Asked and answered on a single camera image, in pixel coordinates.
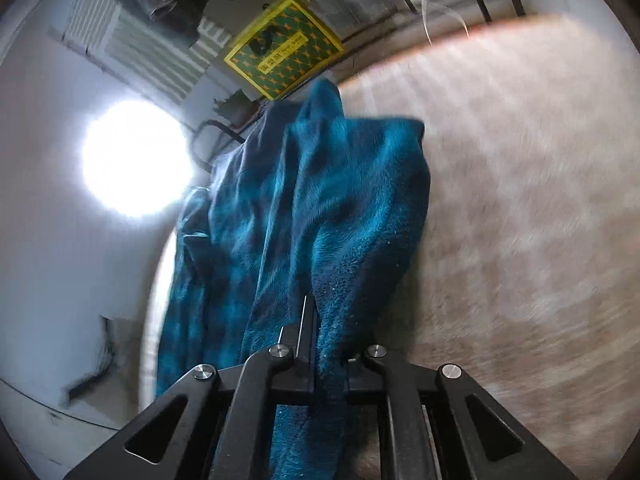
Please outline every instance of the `black metal frame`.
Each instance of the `black metal frame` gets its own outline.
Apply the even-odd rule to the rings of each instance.
[[[313,401],[318,313],[243,365],[198,365],[65,480],[268,477],[276,405]],[[348,361],[346,399],[378,407],[383,480],[576,480],[461,368],[409,364],[372,345]]]

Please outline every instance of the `bright light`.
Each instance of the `bright light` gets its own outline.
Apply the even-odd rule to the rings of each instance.
[[[82,150],[84,180],[105,206],[128,216],[178,200],[192,177],[180,124],[144,101],[125,101],[93,122]]]

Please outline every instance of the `yellow label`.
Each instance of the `yellow label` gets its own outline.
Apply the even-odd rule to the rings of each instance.
[[[283,62],[287,57],[293,54],[297,49],[303,46],[308,39],[302,32],[297,31],[287,41],[281,44],[276,50],[265,57],[258,65],[258,70],[263,74],[268,74]]]

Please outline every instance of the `green and yellow box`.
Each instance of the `green and yellow box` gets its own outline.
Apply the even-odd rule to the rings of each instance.
[[[273,100],[331,63],[340,40],[295,0],[270,7],[238,36],[225,62]]]

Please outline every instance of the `blue cloth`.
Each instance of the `blue cloth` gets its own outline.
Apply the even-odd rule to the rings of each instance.
[[[424,127],[345,118],[327,81],[302,105],[274,103],[259,126],[184,205],[158,394],[196,364],[237,365],[276,342],[312,293],[316,400],[278,409],[271,473],[330,480],[347,420],[340,360],[372,330],[422,233]]]

